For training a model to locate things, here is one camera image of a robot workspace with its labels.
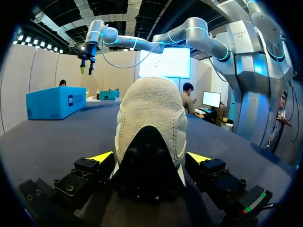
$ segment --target man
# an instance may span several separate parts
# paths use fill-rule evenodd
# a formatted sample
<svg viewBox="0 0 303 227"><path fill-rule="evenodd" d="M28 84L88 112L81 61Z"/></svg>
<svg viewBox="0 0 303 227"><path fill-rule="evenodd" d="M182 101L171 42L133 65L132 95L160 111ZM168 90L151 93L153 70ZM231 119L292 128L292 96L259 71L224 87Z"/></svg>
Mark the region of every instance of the man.
<svg viewBox="0 0 303 227"><path fill-rule="evenodd" d="M185 83L183 85L183 93L181 94L181 98L182 98L182 103L183 103L183 107L185 109L187 109L187 112L190 115L196 116L198 118L203 119L204 115L202 114L197 114L195 112L195 108L194 108L194 101L189 97L191 91L194 90L194 86L191 83Z"/></svg>
<svg viewBox="0 0 303 227"><path fill-rule="evenodd" d="M283 126L284 124L288 124L288 122L285 120L285 102L287 99L287 93L283 92L280 100L279 110L276 118L275 125L273 127L273 130L270 134L269 141L267 144L267 150L269 150L271 153L274 153L276 150L276 147L278 145L279 139L282 134Z"/></svg>

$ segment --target blue box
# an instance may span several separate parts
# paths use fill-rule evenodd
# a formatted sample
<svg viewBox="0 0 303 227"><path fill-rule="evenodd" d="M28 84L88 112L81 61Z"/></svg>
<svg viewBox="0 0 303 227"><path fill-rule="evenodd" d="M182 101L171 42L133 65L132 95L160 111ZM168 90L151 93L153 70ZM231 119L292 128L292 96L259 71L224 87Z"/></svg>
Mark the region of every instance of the blue box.
<svg viewBox="0 0 303 227"><path fill-rule="evenodd" d="M62 120L86 106L85 87L53 87L28 93L29 120Z"/></svg>
<svg viewBox="0 0 303 227"><path fill-rule="evenodd" d="M120 97L120 91L100 91L100 100L116 100Z"/></svg>

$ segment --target computer monitor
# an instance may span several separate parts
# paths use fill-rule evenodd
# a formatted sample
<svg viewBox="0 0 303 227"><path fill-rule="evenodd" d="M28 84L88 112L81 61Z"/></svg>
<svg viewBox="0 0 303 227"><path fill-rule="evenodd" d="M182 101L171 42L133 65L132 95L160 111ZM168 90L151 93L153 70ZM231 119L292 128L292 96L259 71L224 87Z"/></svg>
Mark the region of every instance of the computer monitor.
<svg viewBox="0 0 303 227"><path fill-rule="evenodd" d="M216 93L216 92L208 92L205 91L203 93L203 105L210 105L213 107L220 107L220 100L221 100L221 93Z"/></svg>

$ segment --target white robotic arm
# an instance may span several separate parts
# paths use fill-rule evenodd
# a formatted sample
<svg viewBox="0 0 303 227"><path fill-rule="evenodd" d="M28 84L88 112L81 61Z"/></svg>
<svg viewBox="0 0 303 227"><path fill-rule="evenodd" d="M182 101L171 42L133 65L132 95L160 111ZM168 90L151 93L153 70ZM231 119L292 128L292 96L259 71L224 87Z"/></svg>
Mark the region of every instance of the white robotic arm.
<svg viewBox="0 0 303 227"><path fill-rule="evenodd" d="M153 42L141 39L139 37L118 35L118 31L113 27L108 27L102 20L94 20L89 27L85 39L86 50L81 52L78 58L82 59L80 67L85 67L85 61L90 60L89 74L93 70L97 46L108 47L119 46L125 48L136 48L139 50L150 51L153 53L163 53L166 44L177 44L180 41L186 41L186 44L197 50L206 52L219 61L229 59L230 50L221 41L212 38L208 34L207 23L200 18L191 17L182 25L161 35L155 35Z"/></svg>

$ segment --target desk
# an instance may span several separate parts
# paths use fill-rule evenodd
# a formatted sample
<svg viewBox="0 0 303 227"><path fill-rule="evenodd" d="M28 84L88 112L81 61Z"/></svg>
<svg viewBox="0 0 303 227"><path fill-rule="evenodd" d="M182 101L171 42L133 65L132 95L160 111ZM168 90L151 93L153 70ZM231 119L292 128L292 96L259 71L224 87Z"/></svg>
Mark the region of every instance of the desk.
<svg viewBox="0 0 303 227"><path fill-rule="evenodd" d="M14 186L38 177L53 185L73 168L80 157L115 150L116 116L120 102L100 101L87 103L87 107L62 121L24 121L0 137L1 158ZM186 151L207 157L219 157L237 178L247 180L247 188L259 184L273 193L270 202L278 202L288 189L295 169L276 156L269 154L248 140L188 116ZM210 198L200 194L185 171L188 200L193 204L191 214L185 200L160 206L134 204L112 196L103 217L105 227L188 227L212 221L218 224L224 213ZM93 212L82 211L79 216L100 217L100 202L94 202ZM263 211L259 220L267 217Z"/></svg>

